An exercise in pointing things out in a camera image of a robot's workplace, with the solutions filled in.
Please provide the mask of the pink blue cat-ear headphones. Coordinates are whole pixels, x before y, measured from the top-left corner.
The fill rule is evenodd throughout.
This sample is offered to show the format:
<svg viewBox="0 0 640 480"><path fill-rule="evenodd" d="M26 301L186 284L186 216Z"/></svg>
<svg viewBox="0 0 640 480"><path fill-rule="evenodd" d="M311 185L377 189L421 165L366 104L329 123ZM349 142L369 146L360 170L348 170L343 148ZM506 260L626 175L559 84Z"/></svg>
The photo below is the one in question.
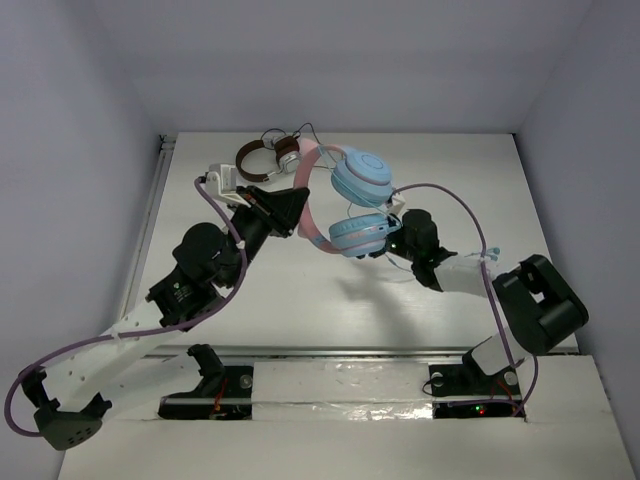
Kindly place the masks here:
<svg viewBox="0 0 640 480"><path fill-rule="evenodd" d="M346 258L367 256L384 246L388 220L399 220L398 216L384 212L385 202L393 196L391 169L373 153L353 147L317 144L303 153L293 187L309 187L316 163L330 153L340 156L331 170L330 182L334 191L350 204L372 212L334 223L329 227L329 234L324 235L306 205L298 224L298 235L324 253Z"/></svg>

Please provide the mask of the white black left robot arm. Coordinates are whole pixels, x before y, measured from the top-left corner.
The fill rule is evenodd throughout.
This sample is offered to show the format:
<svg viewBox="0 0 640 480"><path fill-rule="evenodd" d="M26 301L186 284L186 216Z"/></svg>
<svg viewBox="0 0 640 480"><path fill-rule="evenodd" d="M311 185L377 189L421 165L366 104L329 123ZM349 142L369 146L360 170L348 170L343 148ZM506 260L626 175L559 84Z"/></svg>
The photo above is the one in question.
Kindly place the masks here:
<svg viewBox="0 0 640 480"><path fill-rule="evenodd" d="M4 403L5 421L15 433L42 438L53 449L66 451L94 436L109 415L153 399L217 402L224 396L226 368L206 344L188 347L152 373L130 379L123 375L157 347L224 309L266 240L292 235L310 191L238 187L239 203L227 216L204 184L204 178L197 178L196 190L224 224L191 226L172 252L174 268L110 329L26 367Z"/></svg>

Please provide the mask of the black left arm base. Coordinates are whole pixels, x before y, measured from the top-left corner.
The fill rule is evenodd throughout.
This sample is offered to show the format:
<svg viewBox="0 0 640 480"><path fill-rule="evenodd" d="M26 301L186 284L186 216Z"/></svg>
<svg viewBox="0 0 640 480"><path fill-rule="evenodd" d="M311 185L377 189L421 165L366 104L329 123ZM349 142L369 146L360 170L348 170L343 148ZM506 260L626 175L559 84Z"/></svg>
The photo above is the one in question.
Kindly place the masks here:
<svg viewBox="0 0 640 480"><path fill-rule="evenodd" d="M253 365L224 365L210 345L187 350L198 364L199 382L191 389L161 399L158 416L164 420L251 420Z"/></svg>

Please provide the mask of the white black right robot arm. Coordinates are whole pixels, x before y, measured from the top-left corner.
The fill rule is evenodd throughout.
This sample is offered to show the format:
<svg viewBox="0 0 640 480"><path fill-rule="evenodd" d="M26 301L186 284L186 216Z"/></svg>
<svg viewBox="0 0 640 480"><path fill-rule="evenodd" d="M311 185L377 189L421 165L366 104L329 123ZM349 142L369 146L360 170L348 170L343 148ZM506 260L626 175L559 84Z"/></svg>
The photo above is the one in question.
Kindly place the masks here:
<svg viewBox="0 0 640 480"><path fill-rule="evenodd" d="M467 256L441 246L437 226L424 210L411 210L403 218L381 213L373 218L381 244L371 257L392 254L409 261L415 280L430 290L488 300L497 333L463 355L457 375L472 392L487 391L504 370L549 353L589 320L584 303L543 255L533 254L495 274L485 246Z"/></svg>

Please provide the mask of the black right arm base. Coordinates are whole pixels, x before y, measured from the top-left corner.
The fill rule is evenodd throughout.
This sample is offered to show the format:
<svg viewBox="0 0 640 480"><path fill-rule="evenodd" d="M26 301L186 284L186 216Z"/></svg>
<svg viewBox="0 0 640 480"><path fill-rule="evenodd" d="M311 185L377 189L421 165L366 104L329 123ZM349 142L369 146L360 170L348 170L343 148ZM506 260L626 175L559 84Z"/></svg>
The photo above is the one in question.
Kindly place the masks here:
<svg viewBox="0 0 640 480"><path fill-rule="evenodd" d="M524 416L524 394L512 367L485 375L462 363L431 365L421 390L432 399L435 419Z"/></svg>

